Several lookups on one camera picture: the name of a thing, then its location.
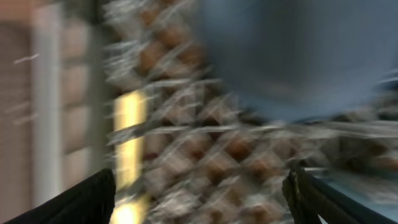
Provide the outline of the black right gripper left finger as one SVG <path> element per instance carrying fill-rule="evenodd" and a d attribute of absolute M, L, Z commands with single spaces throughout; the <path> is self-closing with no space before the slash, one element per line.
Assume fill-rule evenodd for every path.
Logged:
<path fill-rule="evenodd" d="M 102 169 L 6 224 L 109 224 L 115 195 L 114 174 L 111 169 Z"/>

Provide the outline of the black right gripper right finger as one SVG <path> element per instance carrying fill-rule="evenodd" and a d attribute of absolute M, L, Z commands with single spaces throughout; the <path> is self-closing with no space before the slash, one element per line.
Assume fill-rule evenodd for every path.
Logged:
<path fill-rule="evenodd" d="M 295 224 L 397 224 L 387 211 L 371 208 L 346 191 L 314 176 L 311 169 L 293 168 L 282 183 L 282 192 Z"/>

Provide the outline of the light blue bowl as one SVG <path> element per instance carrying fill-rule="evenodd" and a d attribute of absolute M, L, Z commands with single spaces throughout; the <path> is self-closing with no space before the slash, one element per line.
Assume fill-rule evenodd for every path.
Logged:
<path fill-rule="evenodd" d="M 360 223 L 397 223 L 397 174 L 318 169 L 308 172 L 333 202 Z"/>

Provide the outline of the dark blue plate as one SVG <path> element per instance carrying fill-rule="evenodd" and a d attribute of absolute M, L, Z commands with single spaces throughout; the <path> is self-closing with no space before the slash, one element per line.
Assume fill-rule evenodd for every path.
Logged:
<path fill-rule="evenodd" d="M 397 0 L 203 0 L 197 22 L 214 76 L 270 119 L 355 108 L 397 68 Z"/>

